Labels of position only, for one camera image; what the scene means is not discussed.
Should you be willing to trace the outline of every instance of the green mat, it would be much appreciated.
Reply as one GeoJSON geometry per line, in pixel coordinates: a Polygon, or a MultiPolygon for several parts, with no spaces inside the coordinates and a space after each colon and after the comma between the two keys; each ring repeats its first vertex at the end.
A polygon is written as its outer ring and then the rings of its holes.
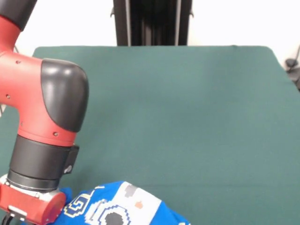
{"type": "MultiPolygon", "coordinates": [[[[126,180],[193,225],[300,222],[300,95],[266,47],[40,47],[90,81],[75,194],[126,180]]],[[[17,111],[0,119],[8,171],[17,111]]]]}

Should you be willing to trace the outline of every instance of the red gripper base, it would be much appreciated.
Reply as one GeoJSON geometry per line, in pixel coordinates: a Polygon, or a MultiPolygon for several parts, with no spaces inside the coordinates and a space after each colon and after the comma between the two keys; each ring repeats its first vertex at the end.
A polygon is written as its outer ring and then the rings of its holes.
{"type": "Polygon", "coordinates": [[[53,223],[60,214],[66,196],[58,193],[49,202],[19,192],[5,184],[0,184],[0,208],[10,212],[9,206],[16,207],[27,213],[26,221],[37,225],[53,223]]]}

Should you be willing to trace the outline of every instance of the white wall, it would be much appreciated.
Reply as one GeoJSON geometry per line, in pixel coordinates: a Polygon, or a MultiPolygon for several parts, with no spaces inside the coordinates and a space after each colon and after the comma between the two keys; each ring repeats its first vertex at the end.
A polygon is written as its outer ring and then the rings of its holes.
{"type": "MultiPolygon", "coordinates": [[[[113,0],[38,0],[17,41],[23,54],[38,46],[116,46],[113,0]]],[[[281,65],[300,44],[299,0],[193,0],[189,45],[264,45],[281,65]]]]}

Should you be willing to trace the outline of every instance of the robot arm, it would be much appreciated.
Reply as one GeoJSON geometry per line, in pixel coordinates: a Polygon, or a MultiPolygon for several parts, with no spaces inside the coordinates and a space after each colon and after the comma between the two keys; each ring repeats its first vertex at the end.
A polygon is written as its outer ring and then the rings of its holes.
{"type": "Polygon", "coordinates": [[[15,107],[18,134],[0,208],[34,224],[53,222],[65,203],[58,191],[72,171],[74,145],[85,116],[89,86],[76,64],[13,52],[37,0],[0,0],[0,102],[15,107]]]}

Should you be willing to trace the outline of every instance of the black circle pattern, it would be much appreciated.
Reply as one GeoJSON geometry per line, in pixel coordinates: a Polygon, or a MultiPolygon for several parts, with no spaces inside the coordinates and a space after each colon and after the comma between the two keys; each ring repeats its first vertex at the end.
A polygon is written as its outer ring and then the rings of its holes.
{"type": "Polygon", "coordinates": [[[123,218],[116,212],[111,212],[105,217],[106,225],[124,225],[123,218]]]}

